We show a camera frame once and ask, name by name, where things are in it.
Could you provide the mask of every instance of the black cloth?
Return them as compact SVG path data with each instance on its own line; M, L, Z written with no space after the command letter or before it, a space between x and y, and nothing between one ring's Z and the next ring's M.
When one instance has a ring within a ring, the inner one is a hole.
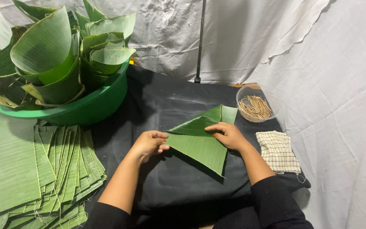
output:
M221 217L213 229L313 229L291 193L277 176L260 180L251 187L253 206ZM167 219L140 228L181 228L166 224ZM135 228L131 216L124 210L104 203L97 203L90 213L85 229Z
M112 116L91 126L95 153L106 169L108 180L142 132L168 130L220 104L236 107L235 87L176 80L133 65L128 67L126 75L128 92L124 102ZM252 123L238 114L235 125L259 152L256 132L281 132L276 119ZM233 202L237 203L235 206L242 205L249 198L251 187L237 152L227 153L223 176L174 149L152 157L142 165L138 180L134 203L134 211L140 216L138 223L171 210L192 212L195 216L193 209L204 206L219 209L232 206ZM290 192L310 188L303 173L278 177ZM89 214L102 191L86 203ZM220 213L214 212L210 217Z

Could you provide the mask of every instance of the green plastic basin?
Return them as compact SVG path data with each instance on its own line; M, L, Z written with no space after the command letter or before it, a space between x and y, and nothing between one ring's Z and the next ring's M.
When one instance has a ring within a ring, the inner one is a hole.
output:
M19 119L42 119L58 126L90 125L113 114L124 101L129 60L91 94L64 106L46 110L19 110L0 105L0 112Z

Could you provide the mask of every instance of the woman's right hand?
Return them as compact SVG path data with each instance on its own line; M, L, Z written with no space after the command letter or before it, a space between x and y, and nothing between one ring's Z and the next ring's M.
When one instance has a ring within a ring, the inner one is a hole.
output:
M218 130L222 132L223 134L215 133L214 137L229 149L235 149L241 152L243 149L252 146L234 124L220 122L219 124L214 124L204 129L206 131Z

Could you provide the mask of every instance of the checkered cloth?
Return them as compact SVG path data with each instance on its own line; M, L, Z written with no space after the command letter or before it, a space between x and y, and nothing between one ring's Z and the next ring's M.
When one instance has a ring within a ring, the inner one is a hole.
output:
M262 157L275 173L301 173L289 136L277 131L257 132L256 135L261 145Z

